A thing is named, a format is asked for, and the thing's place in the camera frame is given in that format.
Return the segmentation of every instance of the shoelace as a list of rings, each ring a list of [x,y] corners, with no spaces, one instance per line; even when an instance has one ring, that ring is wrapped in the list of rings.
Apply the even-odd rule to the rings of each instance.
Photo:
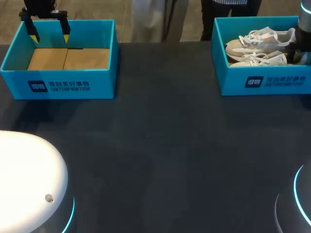
[[[249,60],[246,60],[246,61],[248,61],[252,67],[257,67],[257,66],[260,66],[261,63],[265,63],[265,64],[270,63],[264,58],[265,56],[267,56],[265,53],[257,53],[257,54],[253,53],[253,54],[244,55],[242,58],[249,58]]]
[[[262,43],[262,38],[260,35],[254,35],[254,33],[258,32],[258,30],[251,31],[248,35],[246,36],[239,36],[239,39],[243,46],[246,46],[246,44],[251,44],[251,43]]]

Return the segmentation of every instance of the floor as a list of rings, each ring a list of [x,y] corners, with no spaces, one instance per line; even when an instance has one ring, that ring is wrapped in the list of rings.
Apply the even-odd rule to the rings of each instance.
[[[69,19],[115,19],[119,42],[131,37],[131,0],[57,0],[57,9],[68,10]],[[201,0],[189,0],[182,41],[196,41],[202,32]],[[301,0],[262,0],[259,15],[298,15]],[[0,0],[0,44],[10,44],[18,28],[22,0]]]

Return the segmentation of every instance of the white sneaker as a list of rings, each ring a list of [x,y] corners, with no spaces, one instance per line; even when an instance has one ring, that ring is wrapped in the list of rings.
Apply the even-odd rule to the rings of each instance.
[[[237,62],[231,67],[260,67],[260,66],[286,66],[287,59],[284,53],[275,51],[270,54],[258,53],[243,56],[243,62]]]
[[[285,51],[289,43],[296,41],[295,28],[288,31],[276,32],[269,27],[259,31],[251,31],[249,35],[239,36],[226,44],[226,53],[236,61],[243,61],[244,55],[253,53],[269,54],[274,51]]]

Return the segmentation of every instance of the printed logo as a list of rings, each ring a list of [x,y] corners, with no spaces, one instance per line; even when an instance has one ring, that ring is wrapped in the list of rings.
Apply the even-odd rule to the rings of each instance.
[[[263,80],[263,76],[250,76],[246,80],[245,88],[260,87]]]
[[[29,87],[33,92],[47,92],[47,87],[43,81],[28,81]]]

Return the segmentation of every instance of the blue box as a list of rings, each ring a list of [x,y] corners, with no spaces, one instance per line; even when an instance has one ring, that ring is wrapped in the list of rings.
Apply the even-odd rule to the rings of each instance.
[[[212,56],[223,96],[310,94],[311,66],[229,67],[225,44],[252,30],[296,28],[298,17],[217,18],[212,35]]]
[[[112,99],[118,63],[118,41],[114,20],[69,20],[68,43],[59,21],[34,21],[40,36],[35,43],[21,22],[4,58],[0,72],[16,100]],[[27,70],[36,48],[110,49],[107,69]],[[55,84],[67,82],[69,88]]]

